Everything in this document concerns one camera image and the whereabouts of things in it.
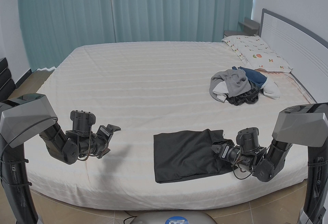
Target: clothing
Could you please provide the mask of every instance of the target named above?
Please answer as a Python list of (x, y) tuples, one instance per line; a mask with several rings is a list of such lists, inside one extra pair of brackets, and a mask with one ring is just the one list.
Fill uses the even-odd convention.
[(265, 83), (263, 84), (263, 86), (261, 87), (261, 89), (263, 89), (263, 94), (272, 98), (272, 99), (279, 99), (281, 93), (280, 90), (278, 88), (278, 86), (276, 85), (276, 83), (271, 79), (271, 78), (267, 78), (267, 80), (265, 81)]
[(179, 182), (231, 172), (231, 163), (221, 160), (211, 149), (214, 143), (234, 146), (232, 140), (223, 138), (223, 130), (154, 135), (155, 181)]
[(226, 82), (222, 81), (218, 83), (217, 86), (213, 89), (213, 93), (216, 94), (218, 99), (224, 102), (227, 98), (227, 94), (229, 93)]
[(263, 84), (265, 83), (265, 81), (267, 80), (265, 75), (261, 74), (260, 72), (258, 72), (256, 70), (252, 70), (252, 69), (245, 68), (242, 66), (238, 67), (238, 69), (244, 70), (248, 80), (251, 80), (258, 87), (262, 87)]
[(217, 72), (212, 76), (210, 83), (210, 95), (217, 101), (220, 100), (213, 92), (213, 89), (218, 85), (218, 83), (223, 81), (225, 81), (227, 85), (228, 97), (243, 94), (251, 89), (244, 70), (228, 69), (226, 71)]
[(227, 97), (226, 100), (235, 106), (239, 106), (246, 102), (247, 104), (254, 104), (258, 101), (258, 94), (260, 93), (260, 87), (258, 87), (252, 81), (249, 81), (251, 89), (246, 93), (240, 94), (234, 97)]

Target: fitted sheet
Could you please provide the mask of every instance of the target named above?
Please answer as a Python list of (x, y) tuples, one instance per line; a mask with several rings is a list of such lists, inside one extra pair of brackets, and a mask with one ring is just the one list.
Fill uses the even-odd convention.
[(250, 201), (307, 177), (307, 148), (293, 145), (284, 169), (270, 182), (238, 180), (233, 173), (158, 184), (153, 135), (181, 130), (223, 129), (236, 140), (259, 128), (268, 146), (278, 113), (311, 99), (292, 77), (269, 74), (279, 100), (262, 94), (253, 105), (217, 102), (209, 94), (213, 74), (243, 63), (225, 43), (131, 42), (76, 48), (38, 93), (46, 94), (62, 129), (72, 110), (91, 111), (99, 125), (120, 126), (102, 159), (66, 165), (52, 158), (39, 137), (25, 143), (32, 189), (78, 206), (110, 210), (211, 209)]

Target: pillow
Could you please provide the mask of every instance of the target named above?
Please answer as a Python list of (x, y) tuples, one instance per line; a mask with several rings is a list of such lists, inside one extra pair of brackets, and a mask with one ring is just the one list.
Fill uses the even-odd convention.
[(222, 41), (236, 52), (246, 67), (268, 72), (290, 73), (292, 70), (289, 64), (272, 51), (259, 36), (229, 36), (223, 38)]

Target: black trousers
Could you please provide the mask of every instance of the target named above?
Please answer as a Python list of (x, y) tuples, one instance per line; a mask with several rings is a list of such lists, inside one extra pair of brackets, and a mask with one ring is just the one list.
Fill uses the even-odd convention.
[(227, 143), (223, 130), (180, 131), (154, 135), (154, 171), (157, 183), (170, 183), (221, 175), (232, 171), (219, 159), (212, 144)]

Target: blue sticker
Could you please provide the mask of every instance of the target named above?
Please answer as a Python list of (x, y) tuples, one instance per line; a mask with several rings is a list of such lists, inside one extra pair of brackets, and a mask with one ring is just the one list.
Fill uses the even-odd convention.
[(165, 224), (189, 224), (186, 218), (180, 217), (180, 216), (175, 216), (169, 218)]

